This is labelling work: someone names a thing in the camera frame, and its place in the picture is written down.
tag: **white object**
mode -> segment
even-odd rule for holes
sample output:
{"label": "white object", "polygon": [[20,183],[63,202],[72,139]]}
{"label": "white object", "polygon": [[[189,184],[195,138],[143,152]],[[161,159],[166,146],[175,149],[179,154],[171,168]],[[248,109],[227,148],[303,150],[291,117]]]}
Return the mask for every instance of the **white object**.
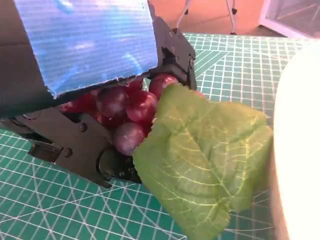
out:
{"label": "white object", "polygon": [[229,0],[226,0],[226,6],[228,8],[230,21],[231,21],[231,24],[232,24],[231,33],[235,34],[236,33],[236,21],[235,21],[235,16],[234,16],[235,14],[233,13],[233,10],[236,9],[236,0],[232,0],[232,6],[230,6]]}
{"label": "white object", "polygon": [[291,38],[319,37],[318,0],[264,0],[259,24]]}
{"label": "white object", "polygon": [[178,21],[176,22],[176,28],[177,29],[179,28],[180,22],[181,22],[182,18],[184,17],[186,11],[189,9],[191,1],[192,0],[185,0],[184,8],[183,8],[183,10],[181,12],[181,15],[180,15]]}
{"label": "white object", "polygon": [[[316,43],[289,61],[277,89],[274,165],[278,193],[273,185],[271,202],[277,206],[273,208],[273,216],[278,240],[319,239],[319,67],[320,43]],[[280,238],[285,236],[283,226],[288,238]]]}

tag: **grape leaf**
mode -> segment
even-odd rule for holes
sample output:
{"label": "grape leaf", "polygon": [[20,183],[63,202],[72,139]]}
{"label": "grape leaf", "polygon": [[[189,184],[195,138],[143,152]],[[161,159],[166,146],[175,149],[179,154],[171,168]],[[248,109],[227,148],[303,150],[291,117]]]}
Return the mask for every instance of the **grape leaf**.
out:
{"label": "grape leaf", "polygon": [[251,206],[273,131],[262,112],[180,84],[165,89],[155,117],[133,153],[138,175],[190,240],[212,240],[230,211]]}

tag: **floor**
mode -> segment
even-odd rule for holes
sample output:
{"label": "floor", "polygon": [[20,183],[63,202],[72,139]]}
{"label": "floor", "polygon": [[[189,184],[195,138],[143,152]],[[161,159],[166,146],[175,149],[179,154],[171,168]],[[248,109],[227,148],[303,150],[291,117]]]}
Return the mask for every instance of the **floor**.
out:
{"label": "floor", "polygon": [[[155,12],[172,28],[176,26],[186,0],[149,0]],[[264,0],[235,0],[238,12],[235,16],[238,35],[281,37],[265,27],[259,27],[259,16]],[[226,0],[193,0],[189,14],[181,21],[183,32],[230,34],[232,25]]]}

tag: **table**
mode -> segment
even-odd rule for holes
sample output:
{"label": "table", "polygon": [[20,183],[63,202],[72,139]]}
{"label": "table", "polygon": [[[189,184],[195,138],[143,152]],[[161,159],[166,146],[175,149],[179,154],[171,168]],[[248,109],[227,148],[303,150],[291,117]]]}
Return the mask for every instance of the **table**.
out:
{"label": "table", "polygon": [[[312,40],[186,33],[198,90],[211,101],[242,102],[272,125],[281,71]],[[0,131],[0,237],[23,240],[187,240],[143,185],[105,189],[27,155],[30,143]],[[268,192],[232,212],[218,240],[273,240]]]}

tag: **green cutting mat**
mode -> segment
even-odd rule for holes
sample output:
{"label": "green cutting mat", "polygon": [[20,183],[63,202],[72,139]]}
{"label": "green cutting mat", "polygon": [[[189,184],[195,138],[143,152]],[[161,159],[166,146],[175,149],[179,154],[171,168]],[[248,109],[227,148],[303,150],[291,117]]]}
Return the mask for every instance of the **green cutting mat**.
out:
{"label": "green cutting mat", "polygon": [[[185,34],[196,50],[198,90],[270,116],[281,71],[310,41]],[[23,240],[187,240],[140,184],[105,189],[27,155],[30,143],[0,131],[0,237]],[[232,218],[219,240],[273,240],[268,192]]]}

